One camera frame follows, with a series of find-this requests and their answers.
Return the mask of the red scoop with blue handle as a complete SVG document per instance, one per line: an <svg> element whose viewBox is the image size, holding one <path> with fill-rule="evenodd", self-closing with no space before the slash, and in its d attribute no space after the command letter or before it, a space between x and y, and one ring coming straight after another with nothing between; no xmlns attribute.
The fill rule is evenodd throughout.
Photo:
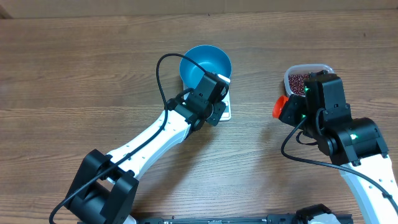
<svg viewBox="0 0 398 224"><path fill-rule="evenodd" d="M278 119L282 109L284 107L284 105L286 104L286 102L289 100L289 98L285 95L282 95L278 98L278 100L276 101L273 109L272 109L272 117Z"/></svg>

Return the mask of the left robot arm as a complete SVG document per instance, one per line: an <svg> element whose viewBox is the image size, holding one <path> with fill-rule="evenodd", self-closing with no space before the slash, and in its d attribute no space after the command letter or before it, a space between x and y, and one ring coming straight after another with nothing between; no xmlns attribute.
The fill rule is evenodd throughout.
<svg viewBox="0 0 398 224"><path fill-rule="evenodd" d="M135 223L130 212L140 178L204 123L218 124L229 83L221 74L205 72L195 88L169 99L157 120L133 140L107 154L92 150L76 173L64 207L83 223Z"/></svg>

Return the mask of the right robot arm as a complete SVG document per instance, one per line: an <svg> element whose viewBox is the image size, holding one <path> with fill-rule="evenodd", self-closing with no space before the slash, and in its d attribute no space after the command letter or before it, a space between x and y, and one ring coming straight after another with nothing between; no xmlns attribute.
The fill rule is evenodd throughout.
<svg viewBox="0 0 398 224"><path fill-rule="evenodd" d="M376 123L352 118L343 82L322 70L303 81L303 95L282 95L272 115L293 126L291 136L312 138L330 162L283 153L288 159L339 170L366 223L397 223L397 182L387 144Z"/></svg>

